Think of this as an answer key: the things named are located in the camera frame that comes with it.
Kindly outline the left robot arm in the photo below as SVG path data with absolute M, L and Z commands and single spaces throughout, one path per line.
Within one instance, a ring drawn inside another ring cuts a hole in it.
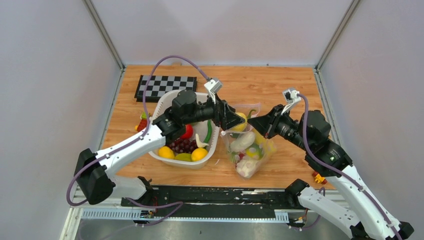
M 77 160 L 72 182 L 85 196 L 85 203 L 96 205 L 112 195 L 131 198 L 140 206 L 149 206 L 153 193 L 146 181 L 138 177 L 117 176 L 116 173 L 139 157 L 171 144 L 186 133 L 186 126 L 211 121 L 222 130 L 229 130 L 246 120 L 218 96 L 198 102 L 192 90 L 182 90 L 163 114 L 148 123 L 146 128 L 107 149 L 92 152 L 83 150 Z

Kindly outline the orange carrot toy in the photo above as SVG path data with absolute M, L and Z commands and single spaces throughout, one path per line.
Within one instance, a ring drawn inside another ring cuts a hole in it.
M 248 115 L 247 115 L 247 117 L 246 117 L 246 118 L 247 118 L 247 119 L 250 119 L 256 111 L 257 111 L 256 109 L 251 109 L 251 110 L 248 112 Z

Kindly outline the white eggplant toy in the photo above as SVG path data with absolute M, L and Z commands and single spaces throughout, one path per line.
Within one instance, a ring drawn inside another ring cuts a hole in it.
M 233 141 L 229 147 L 232 152 L 241 152 L 248 149 L 256 139 L 254 132 L 249 131 L 241 134 L 235 141 Z

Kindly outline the yellow napa cabbage toy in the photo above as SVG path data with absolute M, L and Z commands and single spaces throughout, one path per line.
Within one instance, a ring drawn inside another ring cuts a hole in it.
M 233 152 L 235 170 L 244 179 L 250 179 L 277 151 L 275 143 L 266 139 L 256 130 L 254 143 L 243 151 Z

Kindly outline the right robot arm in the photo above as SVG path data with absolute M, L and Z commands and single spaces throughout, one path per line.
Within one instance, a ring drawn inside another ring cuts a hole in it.
M 376 200 L 360 177 L 352 159 L 330 138 L 331 125 L 319 110 L 310 110 L 297 121 L 275 106 L 268 114 L 248 119 L 248 123 L 266 139 L 281 136 L 305 150 L 306 137 L 311 152 L 308 165 L 331 183 L 348 203 L 344 208 L 296 179 L 286 188 L 286 204 L 292 209 L 310 209 L 342 230 L 352 240 L 406 240 L 414 228 L 393 217 Z

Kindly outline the yellow pear toy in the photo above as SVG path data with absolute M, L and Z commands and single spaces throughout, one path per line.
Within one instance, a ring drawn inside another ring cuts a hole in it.
M 234 132 L 243 132 L 245 130 L 245 128 L 247 127 L 247 124 L 248 124 L 247 123 L 247 116 L 242 112 L 237 112 L 236 114 L 239 117 L 243 118 L 244 122 L 234 126 L 233 128 L 231 128 L 231 130 L 234 131 Z

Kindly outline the clear zip top bag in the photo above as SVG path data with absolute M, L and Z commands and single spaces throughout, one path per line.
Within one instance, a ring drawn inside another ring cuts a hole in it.
M 277 152 L 275 143 L 247 122 L 222 130 L 220 137 L 235 172 L 243 179 L 250 179 Z

